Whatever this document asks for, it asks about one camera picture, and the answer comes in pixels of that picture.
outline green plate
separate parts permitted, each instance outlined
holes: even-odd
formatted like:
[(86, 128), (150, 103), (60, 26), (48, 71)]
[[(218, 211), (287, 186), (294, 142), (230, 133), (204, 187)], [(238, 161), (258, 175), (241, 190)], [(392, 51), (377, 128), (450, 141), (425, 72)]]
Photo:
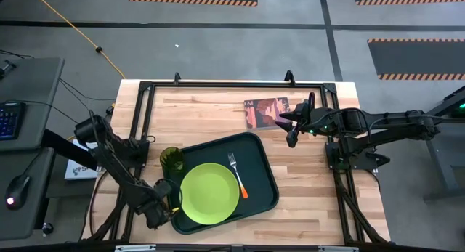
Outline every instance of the green plate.
[(182, 210), (199, 224), (220, 223), (239, 202), (234, 174), (216, 163), (205, 163), (189, 171), (182, 180), (181, 191)]

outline hazard tape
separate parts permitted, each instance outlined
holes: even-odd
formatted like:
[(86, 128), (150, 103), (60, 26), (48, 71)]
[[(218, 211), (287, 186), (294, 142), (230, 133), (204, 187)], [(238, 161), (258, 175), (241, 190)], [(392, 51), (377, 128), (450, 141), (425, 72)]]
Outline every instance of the hazard tape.
[(370, 38), (372, 42), (465, 42), (463, 38)]
[(357, 5), (390, 5), (390, 4), (425, 4), (436, 2), (460, 2), (465, 0), (361, 0)]
[(383, 81), (458, 81), (465, 80), (465, 73), (462, 74), (380, 74), (378, 78)]
[(130, 1), (151, 1), (151, 2), (171, 2), (183, 4), (210, 4), (210, 5), (233, 5), (233, 6), (250, 6), (255, 7), (256, 1), (241, 0), (130, 0)]

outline fork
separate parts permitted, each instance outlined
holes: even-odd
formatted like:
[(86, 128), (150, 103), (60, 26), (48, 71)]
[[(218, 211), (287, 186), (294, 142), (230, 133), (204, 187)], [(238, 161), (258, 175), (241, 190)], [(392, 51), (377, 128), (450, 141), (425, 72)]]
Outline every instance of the fork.
[(235, 162), (234, 154), (228, 153), (227, 158), (230, 160), (230, 165), (235, 171), (235, 175), (238, 176), (238, 181), (239, 181), (239, 186), (240, 186), (240, 191), (242, 192), (243, 198), (248, 198), (248, 193), (246, 191), (246, 188), (242, 184), (242, 181), (240, 180), (239, 173), (238, 173), (238, 168), (237, 168), (237, 163)]

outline gray floor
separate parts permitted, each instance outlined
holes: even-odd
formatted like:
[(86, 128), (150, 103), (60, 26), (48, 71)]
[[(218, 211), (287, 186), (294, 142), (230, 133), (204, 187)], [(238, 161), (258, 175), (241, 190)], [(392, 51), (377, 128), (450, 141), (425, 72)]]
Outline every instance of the gray floor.
[[(259, 6), (221, 7), (127, 0), (47, 0), (70, 20), (126, 23), (324, 24), (320, 0), (259, 0)], [(464, 26), (465, 3), (357, 6), (328, 0), (334, 25)], [(39, 0), (4, 0), (0, 20), (60, 21)], [(231, 28), (82, 28), (128, 78), (280, 80), (291, 69), (299, 80), (334, 81), (326, 31)], [(463, 81), (380, 81), (369, 38), (464, 38), (452, 31), (334, 31), (342, 78), (354, 81), (368, 112), (429, 110)], [(62, 78), (90, 97), (115, 97), (120, 76), (70, 28), (0, 27), (0, 48), (35, 57), (63, 57)], [(107, 102), (88, 102), (103, 113)], [(54, 105), (84, 120), (86, 110), (62, 87)], [(73, 124), (53, 112), (48, 127), (64, 137)], [(379, 148), (392, 162), (380, 168), (381, 195), (392, 240), (402, 245), (465, 251), (465, 200), (425, 203), (442, 189), (424, 142), (404, 140)], [(77, 240), (88, 197), (56, 200), (50, 212), (60, 233), (15, 244)], [(8, 246), (12, 243), (0, 243)]]

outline book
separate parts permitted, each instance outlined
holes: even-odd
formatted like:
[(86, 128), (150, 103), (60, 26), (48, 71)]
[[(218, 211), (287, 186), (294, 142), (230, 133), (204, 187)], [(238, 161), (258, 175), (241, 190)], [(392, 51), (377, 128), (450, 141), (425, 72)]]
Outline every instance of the book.
[[(88, 148), (96, 148), (97, 143), (87, 143), (87, 146), (84, 147), (79, 144), (77, 139), (73, 140), (73, 144), (80, 147), (83, 150)], [(76, 179), (96, 179), (100, 171), (100, 167), (97, 167), (97, 171), (94, 171), (90, 168), (77, 164), (74, 160), (68, 160), (68, 166), (66, 167), (65, 179), (66, 180), (76, 180)]]
[(287, 97), (245, 100), (244, 107), (248, 129), (276, 128), (275, 121), (291, 122), (279, 116), (290, 111)]

